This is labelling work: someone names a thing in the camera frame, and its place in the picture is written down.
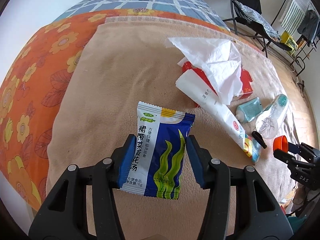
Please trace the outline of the blue checked mattress cover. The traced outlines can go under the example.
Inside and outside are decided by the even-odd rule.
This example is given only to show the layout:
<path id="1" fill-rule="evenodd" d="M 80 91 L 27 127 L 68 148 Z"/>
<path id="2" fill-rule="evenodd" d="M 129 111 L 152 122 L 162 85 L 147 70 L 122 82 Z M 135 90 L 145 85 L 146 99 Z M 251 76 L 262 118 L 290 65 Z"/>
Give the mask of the blue checked mattress cover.
<path id="1" fill-rule="evenodd" d="M 196 18 L 229 29 L 204 0 L 83 0 L 66 10 L 57 20 L 86 12 L 131 9 L 134 12 L 158 10 Z"/>

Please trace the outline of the large white tissue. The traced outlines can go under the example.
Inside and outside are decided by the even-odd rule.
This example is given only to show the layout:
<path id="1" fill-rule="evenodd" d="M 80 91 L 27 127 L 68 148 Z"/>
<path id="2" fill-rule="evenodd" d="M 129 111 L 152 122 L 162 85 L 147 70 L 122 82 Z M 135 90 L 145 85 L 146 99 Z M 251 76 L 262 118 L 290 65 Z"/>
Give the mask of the large white tissue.
<path id="1" fill-rule="evenodd" d="M 196 68 L 204 72 L 221 103 L 230 105 L 242 91 L 241 55 L 231 40 L 224 38 L 169 37 L 167 48 L 176 47 Z"/>

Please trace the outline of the clear plastic bottle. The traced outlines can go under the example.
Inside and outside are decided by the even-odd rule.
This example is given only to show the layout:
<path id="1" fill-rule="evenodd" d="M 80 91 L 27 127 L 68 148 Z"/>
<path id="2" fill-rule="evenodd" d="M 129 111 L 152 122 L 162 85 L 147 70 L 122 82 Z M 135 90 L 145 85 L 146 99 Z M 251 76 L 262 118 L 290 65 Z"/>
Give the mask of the clear plastic bottle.
<path id="1" fill-rule="evenodd" d="M 288 109 L 287 96 L 279 94 L 257 117 L 255 128 L 263 139 L 272 139 L 277 135 Z"/>

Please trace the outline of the striped hanging towel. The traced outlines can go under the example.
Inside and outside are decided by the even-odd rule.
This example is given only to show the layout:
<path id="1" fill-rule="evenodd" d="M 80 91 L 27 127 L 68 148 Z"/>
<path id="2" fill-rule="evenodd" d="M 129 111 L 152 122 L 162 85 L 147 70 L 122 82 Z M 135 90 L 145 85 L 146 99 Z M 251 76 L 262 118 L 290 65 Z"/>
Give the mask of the striped hanging towel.
<path id="1" fill-rule="evenodd" d="M 280 26 L 291 36 L 297 31 L 305 13 L 310 8 L 311 0 L 287 0 Z"/>

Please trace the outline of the teal cream tube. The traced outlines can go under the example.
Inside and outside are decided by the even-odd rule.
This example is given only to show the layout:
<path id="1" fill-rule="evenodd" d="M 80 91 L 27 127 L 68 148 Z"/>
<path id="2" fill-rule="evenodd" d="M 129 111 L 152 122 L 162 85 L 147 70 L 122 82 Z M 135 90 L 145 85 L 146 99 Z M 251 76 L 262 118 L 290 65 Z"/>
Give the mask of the teal cream tube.
<path id="1" fill-rule="evenodd" d="M 263 106 L 259 97 L 257 97 L 239 105 L 236 109 L 235 117 L 239 122 L 248 123 L 253 121 L 262 112 Z"/>

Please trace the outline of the orange floral sheet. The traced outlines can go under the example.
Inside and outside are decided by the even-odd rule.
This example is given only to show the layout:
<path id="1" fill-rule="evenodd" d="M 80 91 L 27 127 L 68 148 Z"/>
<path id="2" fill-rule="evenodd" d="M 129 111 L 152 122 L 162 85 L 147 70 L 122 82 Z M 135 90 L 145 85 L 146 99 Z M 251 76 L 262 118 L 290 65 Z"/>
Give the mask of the orange floral sheet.
<path id="1" fill-rule="evenodd" d="M 255 164 L 204 109 L 176 87 L 183 53 L 169 37 L 224 38 L 241 64 L 258 51 L 217 25 L 172 12 L 131 9 L 88 12 L 41 28 L 24 46 L 1 86 L 1 172 L 34 210 L 69 165 L 94 166 L 137 136 L 137 105 L 145 102 L 195 115 L 193 135 L 229 166 Z M 177 200 L 116 189 L 117 209 L 169 211 L 207 194 L 183 158 Z"/>

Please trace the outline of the yellow crate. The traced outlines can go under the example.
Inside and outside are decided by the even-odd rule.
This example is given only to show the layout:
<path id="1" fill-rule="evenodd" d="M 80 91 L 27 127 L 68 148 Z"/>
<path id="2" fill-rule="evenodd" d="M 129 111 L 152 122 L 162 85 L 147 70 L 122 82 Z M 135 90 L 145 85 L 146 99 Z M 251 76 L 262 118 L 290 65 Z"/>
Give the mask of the yellow crate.
<path id="1" fill-rule="evenodd" d="M 282 35 L 280 36 L 280 41 L 281 43 L 284 43 L 285 45 L 291 48 L 291 50 L 287 51 L 287 53 L 291 56 L 298 49 L 298 44 L 296 44 L 293 37 L 287 31 L 284 31 L 282 33 Z"/>

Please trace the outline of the dark hanging jacket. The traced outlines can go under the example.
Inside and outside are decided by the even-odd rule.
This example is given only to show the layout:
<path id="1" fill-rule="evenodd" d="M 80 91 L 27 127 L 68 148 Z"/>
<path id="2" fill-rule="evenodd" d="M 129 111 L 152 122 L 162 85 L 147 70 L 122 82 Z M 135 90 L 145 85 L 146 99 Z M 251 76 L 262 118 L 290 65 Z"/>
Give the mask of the dark hanging jacket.
<path id="1" fill-rule="evenodd" d="M 297 29 L 307 42 L 308 47 L 314 43 L 316 37 L 319 37 L 319 17 L 314 10 L 308 10 Z"/>

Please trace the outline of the red cardboard box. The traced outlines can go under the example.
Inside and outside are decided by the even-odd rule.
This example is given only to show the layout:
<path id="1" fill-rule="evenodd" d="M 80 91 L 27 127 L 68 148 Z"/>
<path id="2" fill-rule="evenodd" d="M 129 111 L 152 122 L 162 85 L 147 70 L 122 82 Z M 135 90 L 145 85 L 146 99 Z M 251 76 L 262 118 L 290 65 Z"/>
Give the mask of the red cardboard box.
<path id="1" fill-rule="evenodd" d="M 205 73 L 201 69 L 194 67 L 188 60 L 185 62 L 183 61 L 182 63 L 179 63 L 178 65 L 182 67 L 183 73 L 189 69 L 192 69 L 211 89 L 213 89 L 213 87 L 210 84 Z M 250 73 L 247 70 L 245 70 L 244 68 L 241 68 L 240 80 L 242 82 L 241 92 L 238 96 L 234 96 L 232 101 L 246 99 L 246 98 L 249 98 L 253 94 L 253 88 L 251 86 L 251 83 L 253 82 L 253 80 L 250 76 Z"/>

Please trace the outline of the white wet wipe packet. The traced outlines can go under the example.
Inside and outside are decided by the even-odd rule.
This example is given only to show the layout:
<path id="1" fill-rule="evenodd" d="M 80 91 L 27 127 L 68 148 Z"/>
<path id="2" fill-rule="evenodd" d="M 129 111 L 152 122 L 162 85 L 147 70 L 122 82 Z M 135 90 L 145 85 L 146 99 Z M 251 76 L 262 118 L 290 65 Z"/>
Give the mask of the white wet wipe packet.
<path id="1" fill-rule="evenodd" d="M 253 163 L 258 162 L 261 154 L 260 144 L 246 134 L 231 110 L 218 101 L 215 92 L 195 71 L 189 69 L 184 72 L 176 81 L 176 87 L 213 116 Z"/>

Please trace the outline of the beige blanket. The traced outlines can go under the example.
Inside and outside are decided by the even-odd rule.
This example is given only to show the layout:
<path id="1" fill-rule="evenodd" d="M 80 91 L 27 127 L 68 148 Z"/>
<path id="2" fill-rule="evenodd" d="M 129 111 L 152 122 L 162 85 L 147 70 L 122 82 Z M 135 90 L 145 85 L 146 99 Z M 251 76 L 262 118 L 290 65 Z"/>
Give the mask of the beige blanket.
<path id="1" fill-rule="evenodd" d="M 286 165 L 240 124 L 247 70 L 264 106 L 285 90 L 270 60 L 227 33 L 155 16 L 112 17 L 86 44 L 48 146 L 47 193 L 66 191 L 99 239 L 286 238 Z"/>

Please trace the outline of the black clothes rack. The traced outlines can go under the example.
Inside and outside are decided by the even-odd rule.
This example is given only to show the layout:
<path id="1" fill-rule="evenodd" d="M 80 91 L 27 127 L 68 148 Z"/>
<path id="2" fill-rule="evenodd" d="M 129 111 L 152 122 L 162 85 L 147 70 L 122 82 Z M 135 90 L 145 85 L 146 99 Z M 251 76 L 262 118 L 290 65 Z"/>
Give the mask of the black clothes rack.
<path id="1" fill-rule="evenodd" d="M 319 19 L 317 0 L 283 0 L 272 23 L 278 23 L 283 36 L 283 42 L 291 48 L 287 54 L 290 57 L 289 66 L 299 77 L 309 60 L 311 53 L 319 51 L 319 23 L 313 27 L 314 34 L 303 34 L 307 29 L 307 17 L 311 22 Z"/>

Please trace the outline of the black white chair cushion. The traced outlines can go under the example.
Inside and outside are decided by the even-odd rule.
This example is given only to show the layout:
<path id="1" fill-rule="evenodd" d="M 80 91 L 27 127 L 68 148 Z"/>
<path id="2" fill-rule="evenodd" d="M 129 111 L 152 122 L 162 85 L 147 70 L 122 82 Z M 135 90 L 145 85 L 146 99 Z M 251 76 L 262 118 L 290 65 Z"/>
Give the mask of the black white chair cushion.
<path id="1" fill-rule="evenodd" d="M 239 1 L 233 0 L 233 3 L 238 17 L 244 18 L 248 23 L 259 23 L 263 26 L 263 29 L 269 38 L 276 42 L 280 41 L 280 35 L 278 32 L 273 29 L 261 14 Z"/>

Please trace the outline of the blue seaweed soup packet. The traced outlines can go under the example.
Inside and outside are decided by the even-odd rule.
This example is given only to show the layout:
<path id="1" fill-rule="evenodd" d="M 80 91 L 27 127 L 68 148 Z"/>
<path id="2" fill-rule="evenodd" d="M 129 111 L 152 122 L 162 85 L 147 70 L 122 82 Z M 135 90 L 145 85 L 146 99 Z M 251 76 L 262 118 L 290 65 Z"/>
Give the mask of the blue seaweed soup packet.
<path id="1" fill-rule="evenodd" d="M 122 191 L 177 200 L 185 140 L 195 115 L 155 106 L 137 105 L 136 149 Z"/>

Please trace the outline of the orange plastic cap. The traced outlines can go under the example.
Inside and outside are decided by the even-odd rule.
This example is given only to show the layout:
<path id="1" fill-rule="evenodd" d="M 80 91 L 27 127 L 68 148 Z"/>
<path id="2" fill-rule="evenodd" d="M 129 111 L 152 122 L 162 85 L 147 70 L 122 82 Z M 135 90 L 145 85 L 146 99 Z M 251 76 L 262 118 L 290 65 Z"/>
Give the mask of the orange plastic cap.
<path id="1" fill-rule="evenodd" d="M 285 135 L 276 137 L 273 141 L 273 150 L 281 150 L 285 153 L 289 151 L 289 142 Z"/>

